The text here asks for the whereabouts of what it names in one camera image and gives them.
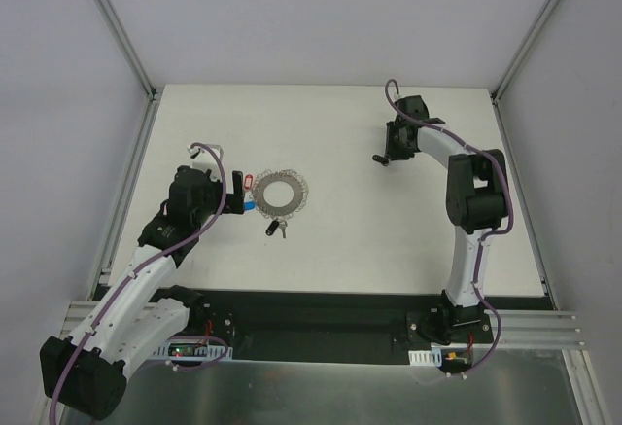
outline gray ring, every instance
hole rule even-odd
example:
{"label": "gray ring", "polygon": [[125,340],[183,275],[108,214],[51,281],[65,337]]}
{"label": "gray ring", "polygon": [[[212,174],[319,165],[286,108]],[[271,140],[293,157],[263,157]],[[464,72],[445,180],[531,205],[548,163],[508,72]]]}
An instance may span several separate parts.
{"label": "gray ring", "polygon": [[[292,201],[285,206],[272,206],[263,196],[265,188],[274,182],[285,182],[292,187],[292,190],[294,191]],[[300,182],[298,182],[291,175],[270,174],[263,177],[255,184],[255,188],[253,189],[253,198],[255,199],[255,205],[264,213],[274,217],[287,216],[288,214],[294,213],[294,211],[298,209],[298,206],[300,206],[300,203],[304,198],[304,190],[302,189]]]}

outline red object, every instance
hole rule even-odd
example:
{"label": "red object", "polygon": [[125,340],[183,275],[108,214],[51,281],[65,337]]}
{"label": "red object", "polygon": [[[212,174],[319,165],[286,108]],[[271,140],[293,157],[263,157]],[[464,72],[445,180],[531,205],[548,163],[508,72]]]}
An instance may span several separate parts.
{"label": "red object", "polygon": [[253,175],[247,174],[244,177],[244,190],[250,190],[253,187]]}

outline wall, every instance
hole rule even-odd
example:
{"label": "wall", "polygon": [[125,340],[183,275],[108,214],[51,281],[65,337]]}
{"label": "wall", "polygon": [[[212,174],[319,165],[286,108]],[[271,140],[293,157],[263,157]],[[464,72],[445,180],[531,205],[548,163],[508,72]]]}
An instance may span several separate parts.
{"label": "wall", "polygon": [[0,413],[32,423],[39,348],[86,295],[145,95],[92,0],[0,0]]}
{"label": "wall", "polygon": [[548,273],[622,423],[622,0],[563,0],[501,100]]}
{"label": "wall", "polygon": [[112,0],[165,83],[492,89],[545,0]]}

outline circular object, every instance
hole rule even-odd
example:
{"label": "circular object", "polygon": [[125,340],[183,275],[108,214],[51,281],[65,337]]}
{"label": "circular object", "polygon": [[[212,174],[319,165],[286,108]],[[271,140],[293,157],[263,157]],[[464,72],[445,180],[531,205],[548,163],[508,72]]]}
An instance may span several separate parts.
{"label": "circular object", "polygon": [[[265,200],[266,187],[275,182],[283,182],[289,185],[294,192],[290,202],[284,206],[273,206]],[[309,187],[295,170],[287,169],[279,172],[266,170],[255,178],[251,193],[257,210],[264,218],[289,219],[294,212],[300,211],[306,204]]]}

